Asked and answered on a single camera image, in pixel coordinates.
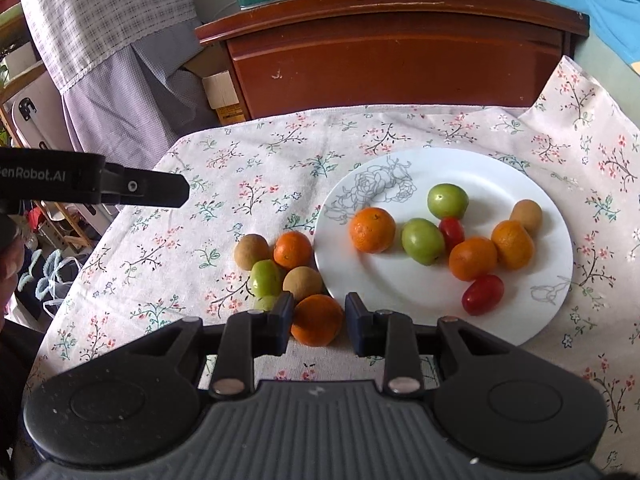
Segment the brown longan left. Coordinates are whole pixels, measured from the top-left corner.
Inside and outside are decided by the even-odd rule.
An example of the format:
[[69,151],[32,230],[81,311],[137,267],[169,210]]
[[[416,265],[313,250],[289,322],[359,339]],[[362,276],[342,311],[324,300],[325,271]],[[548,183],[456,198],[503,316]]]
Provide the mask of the brown longan left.
[[535,236],[541,226],[544,212],[533,200],[520,200],[510,214],[510,219],[520,222],[530,236]]

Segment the brown wooden cabinet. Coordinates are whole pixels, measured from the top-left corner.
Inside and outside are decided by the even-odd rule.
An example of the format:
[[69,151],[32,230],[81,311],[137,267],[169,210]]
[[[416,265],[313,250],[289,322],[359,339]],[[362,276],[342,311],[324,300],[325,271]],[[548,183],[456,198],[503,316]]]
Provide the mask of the brown wooden cabinet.
[[210,22],[250,119],[370,104],[532,105],[589,32],[540,0],[282,0]]

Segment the brown longan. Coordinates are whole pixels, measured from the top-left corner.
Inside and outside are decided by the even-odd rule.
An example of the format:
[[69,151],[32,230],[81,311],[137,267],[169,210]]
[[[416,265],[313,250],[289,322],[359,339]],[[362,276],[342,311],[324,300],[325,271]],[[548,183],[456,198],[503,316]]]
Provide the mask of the brown longan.
[[304,300],[309,296],[322,292],[323,282],[317,270],[309,266],[298,266],[288,271],[282,284],[282,290],[289,292],[295,301]]
[[271,258],[271,247],[265,237],[247,234],[236,244],[233,257],[240,269],[250,271],[256,262]]
[[541,226],[544,212],[533,200],[520,200],[510,214],[510,219],[520,222],[530,236],[535,236]]

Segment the lilac checked cloth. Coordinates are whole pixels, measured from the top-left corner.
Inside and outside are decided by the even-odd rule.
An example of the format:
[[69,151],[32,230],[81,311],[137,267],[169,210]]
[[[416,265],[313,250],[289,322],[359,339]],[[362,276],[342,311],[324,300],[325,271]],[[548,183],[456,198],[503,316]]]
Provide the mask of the lilac checked cloth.
[[70,143],[151,169],[183,136],[217,119],[184,69],[202,47],[193,0],[21,0],[60,92]]

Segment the brown longan top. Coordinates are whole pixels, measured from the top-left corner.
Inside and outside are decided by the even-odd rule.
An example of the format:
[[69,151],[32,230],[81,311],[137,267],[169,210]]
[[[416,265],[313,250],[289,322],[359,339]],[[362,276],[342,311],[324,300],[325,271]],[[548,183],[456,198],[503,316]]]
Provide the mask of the brown longan top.
[[240,269],[250,271],[256,262],[271,258],[271,247],[265,237],[247,234],[236,244],[233,257]]

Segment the cardboard box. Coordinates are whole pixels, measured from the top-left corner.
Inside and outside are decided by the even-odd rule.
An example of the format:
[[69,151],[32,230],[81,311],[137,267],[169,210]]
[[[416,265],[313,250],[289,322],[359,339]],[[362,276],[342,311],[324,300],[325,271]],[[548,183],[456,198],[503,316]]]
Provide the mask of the cardboard box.
[[246,121],[226,50],[220,44],[204,47],[182,67],[201,79],[208,105],[216,113],[221,125]]

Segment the floral tablecloth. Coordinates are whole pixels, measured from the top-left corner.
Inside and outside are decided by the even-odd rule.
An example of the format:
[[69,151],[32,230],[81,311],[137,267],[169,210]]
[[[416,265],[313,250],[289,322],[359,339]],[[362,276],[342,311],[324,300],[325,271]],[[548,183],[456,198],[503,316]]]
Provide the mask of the floral tablecloth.
[[489,236],[521,200],[544,210],[536,255],[502,274],[480,325],[582,376],[608,409],[596,463],[639,468],[639,131],[571,60],[525,112],[499,107],[308,110],[193,133],[158,163],[190,185],[178,209],[127,207],[94,248],[43,338],[27,387],[178,318],[208,324],[254,307],[240,239],[314,242],[332,296],[462,315],[465,284],[400,246],[363,255],[348,224],[363,207],[397,223],[428,216],[439,183],[463,188],[467,236]]

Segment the small orange near plate top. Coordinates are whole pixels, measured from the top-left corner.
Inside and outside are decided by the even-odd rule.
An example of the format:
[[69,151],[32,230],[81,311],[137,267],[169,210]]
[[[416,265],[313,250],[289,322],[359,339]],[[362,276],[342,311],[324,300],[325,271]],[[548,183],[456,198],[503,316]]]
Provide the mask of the small orange near plate top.
[[312,257],[311,242],[301,232],[285,232],[274,244],[272,256],[275,263],[288,270],[306,266]]

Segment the spotted green jujube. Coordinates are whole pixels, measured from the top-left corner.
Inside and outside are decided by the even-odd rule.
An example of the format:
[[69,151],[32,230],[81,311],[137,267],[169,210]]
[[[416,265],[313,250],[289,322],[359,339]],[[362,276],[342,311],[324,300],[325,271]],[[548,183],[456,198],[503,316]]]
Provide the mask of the spotted green jujube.
[[254,302],[254,308],[259,311],[269,312],[276,305],[279,297],[273,295],[257,297]]

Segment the white oval plate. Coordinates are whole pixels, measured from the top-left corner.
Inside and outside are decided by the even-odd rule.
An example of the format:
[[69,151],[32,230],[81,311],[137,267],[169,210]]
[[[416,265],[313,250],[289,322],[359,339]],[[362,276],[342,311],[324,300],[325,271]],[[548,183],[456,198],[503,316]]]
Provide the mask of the white oval plate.
[[[491,233],[520,200],[542,212],[533,257],[508,270]],[[458,316],[511,344],[546,328],[568,296],[573,247],[565,220],[534,180],[487,155],[414,148],[341,178],[317,218],[314,258],[326,289],[418,324]]]

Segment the red cherry tomato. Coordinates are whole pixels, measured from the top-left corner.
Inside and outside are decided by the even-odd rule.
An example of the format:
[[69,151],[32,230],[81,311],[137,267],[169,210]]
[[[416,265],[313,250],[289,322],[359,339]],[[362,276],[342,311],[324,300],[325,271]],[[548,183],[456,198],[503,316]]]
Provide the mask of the red cherry tomato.
[[497,275],[487,274],[475,280],[464,292],[461,303],[468,315],[479,316],[495,309],[504,295],[504,284]]
[[438,229],[444,238],[446,252],[451,252],[457,245],[465,241],[462,223],[456,217],[443,218],[439,222]]

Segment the blue patterned fabric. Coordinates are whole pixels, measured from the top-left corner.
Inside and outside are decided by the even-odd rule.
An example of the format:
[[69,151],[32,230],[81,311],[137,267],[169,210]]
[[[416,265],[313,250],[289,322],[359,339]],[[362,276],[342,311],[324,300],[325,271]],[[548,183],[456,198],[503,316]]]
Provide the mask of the blue patterned fabric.
[[590,28],[639,73],[639,0],[544,0],[586,14]]

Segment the brown longan right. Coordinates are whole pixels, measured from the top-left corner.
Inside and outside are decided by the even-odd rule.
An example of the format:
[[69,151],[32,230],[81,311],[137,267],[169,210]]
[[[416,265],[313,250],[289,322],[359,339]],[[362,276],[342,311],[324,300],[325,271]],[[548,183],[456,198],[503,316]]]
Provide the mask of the brown longan right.
[[309,296],[322,292],[323,282],[317,270],[309,266],[298,266],[288,271],[282,284],[282,290],[289,292],[295,301],[304,300]]

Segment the large orange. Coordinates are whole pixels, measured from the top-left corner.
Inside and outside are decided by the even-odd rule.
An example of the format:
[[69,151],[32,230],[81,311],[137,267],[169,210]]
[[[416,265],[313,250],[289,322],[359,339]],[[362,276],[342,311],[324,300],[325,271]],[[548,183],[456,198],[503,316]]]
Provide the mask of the large orange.
[[500,264],[508,271],[525,268],[534,258],[535,244],[521,222],[504,220],[491,232]]
[[344,311],[330,296],[311,295],[294,309],[291,334],[300,344],[325,347],[341,330]]

